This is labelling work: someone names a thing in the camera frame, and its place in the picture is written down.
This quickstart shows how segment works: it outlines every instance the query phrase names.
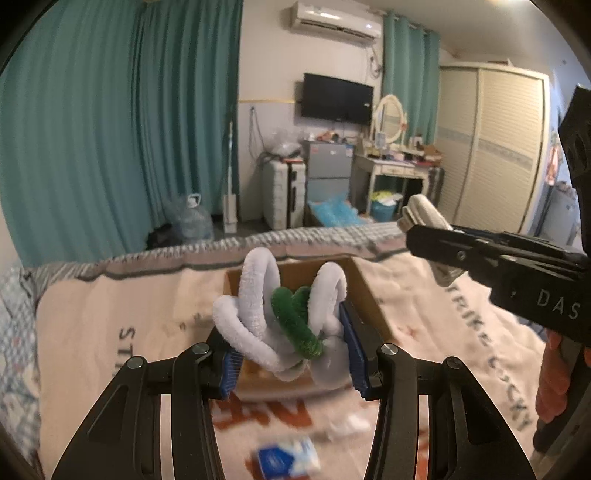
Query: air conditioner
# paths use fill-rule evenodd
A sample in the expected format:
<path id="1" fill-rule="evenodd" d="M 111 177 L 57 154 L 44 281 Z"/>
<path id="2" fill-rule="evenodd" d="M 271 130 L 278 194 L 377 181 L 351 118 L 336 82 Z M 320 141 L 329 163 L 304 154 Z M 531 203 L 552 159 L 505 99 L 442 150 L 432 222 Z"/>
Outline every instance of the air conditioner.
<path id="1" fill-rule="evenodd" d="M 372 44 L 382 36 L 382 25 L 373 20 L 303 2 L 292 7 L 291 28 L 363 45 Z"/>

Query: suitcase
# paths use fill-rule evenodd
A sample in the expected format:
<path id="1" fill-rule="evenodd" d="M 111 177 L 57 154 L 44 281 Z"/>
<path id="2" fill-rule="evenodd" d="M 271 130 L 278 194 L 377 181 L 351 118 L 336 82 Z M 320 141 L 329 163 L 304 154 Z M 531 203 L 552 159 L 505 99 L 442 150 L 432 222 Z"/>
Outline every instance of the suitcase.
<path id="1" fill-rule="evenodd" d="M 304 226 L 306 164 L 271 160 L 262 169 L 263 216 L 271 230 Z"/>

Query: cardboard box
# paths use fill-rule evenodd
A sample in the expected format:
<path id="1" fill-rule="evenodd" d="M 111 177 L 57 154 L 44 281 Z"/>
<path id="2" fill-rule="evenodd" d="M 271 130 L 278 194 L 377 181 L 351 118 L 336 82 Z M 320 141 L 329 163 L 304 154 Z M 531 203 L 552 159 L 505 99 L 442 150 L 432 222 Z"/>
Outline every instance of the cardboard box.
<path id="1" fill-rule="evenodd" d="M 303 286 L 311 286 L 320 267 L 329 261 L 339 264 L 345 272 L 347 297 L 355 306 L 360 318 L 375 326 L 384 341 L 389 340 L 391 334 L 388 324 L 353 258 L 333 257 L 279 264 L 281 285 L 291 291 L 296 291 Z M 238 296 L 241 271 L 240 268 L 227 271 L 224 280 L 224 294 Z M 247 359 L 242 365 L 236 387 L 236 395 L 241 400 L 297 398 L 325 391 L 325 389 L 314 385 L 309 371 L 293 382 L 283 382 Z"/>

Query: sliding wardrobe door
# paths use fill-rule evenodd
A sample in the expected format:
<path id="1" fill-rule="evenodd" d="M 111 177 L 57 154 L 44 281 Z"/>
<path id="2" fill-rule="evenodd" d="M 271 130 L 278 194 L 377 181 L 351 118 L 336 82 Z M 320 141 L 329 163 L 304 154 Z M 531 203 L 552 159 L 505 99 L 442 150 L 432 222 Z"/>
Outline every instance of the sliding wardrobe door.
<path id="1" fill-rule="evenodd" d="M 519 232 L 540 163 L 544 82 L 480 69 L 479 91 L 476 139 L 454 223 Z"/>
<path id="2" fill-rule="evenodd" d="M 439 211 L 453 223 L 460 203 L 476 122 L 478 70 L 442 68 L 440 75 L 437 148 L 443 153 L 445 182 Z"/>

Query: blue bucket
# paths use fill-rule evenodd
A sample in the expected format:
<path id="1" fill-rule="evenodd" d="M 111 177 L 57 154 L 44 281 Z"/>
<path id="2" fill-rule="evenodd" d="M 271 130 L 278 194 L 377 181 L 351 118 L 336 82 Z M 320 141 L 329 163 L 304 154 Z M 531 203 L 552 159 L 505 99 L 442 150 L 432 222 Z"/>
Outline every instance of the blue bucket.
<path id="1" fill-rule="evenodd" d="M 372 200 L 371 216 L 376 220 L 376 222 L 391 222 L 397 206 L 398 202 L 394 203 L 394 205 L 387 206 L 377 202 L 376 200 Z"/>

